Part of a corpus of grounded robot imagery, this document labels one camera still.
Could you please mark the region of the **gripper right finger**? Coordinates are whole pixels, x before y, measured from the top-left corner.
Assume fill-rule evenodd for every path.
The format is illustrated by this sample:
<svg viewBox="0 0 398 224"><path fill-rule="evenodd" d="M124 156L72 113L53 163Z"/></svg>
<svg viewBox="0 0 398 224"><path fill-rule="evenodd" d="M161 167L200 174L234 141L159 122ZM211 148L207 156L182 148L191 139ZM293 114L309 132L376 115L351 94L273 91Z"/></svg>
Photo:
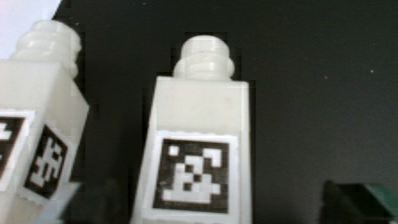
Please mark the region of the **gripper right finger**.
<svg viewBox="0 0 398 224"><path fill-rule="evenodd" d="M381 184L325 182L317 224L398 224L398 196Z"/></svg>

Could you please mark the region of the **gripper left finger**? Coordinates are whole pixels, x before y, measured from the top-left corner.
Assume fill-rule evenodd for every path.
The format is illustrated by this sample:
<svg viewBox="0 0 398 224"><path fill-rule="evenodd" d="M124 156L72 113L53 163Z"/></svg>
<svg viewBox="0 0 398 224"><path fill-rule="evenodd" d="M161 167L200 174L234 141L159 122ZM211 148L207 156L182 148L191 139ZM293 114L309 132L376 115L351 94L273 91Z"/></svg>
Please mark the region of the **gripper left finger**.
<svg viewBox="0 0 398 224"><path fill-rule="evenodd" d="M83 184L62 211L62 224L122 224L117 182Z"/></svg>

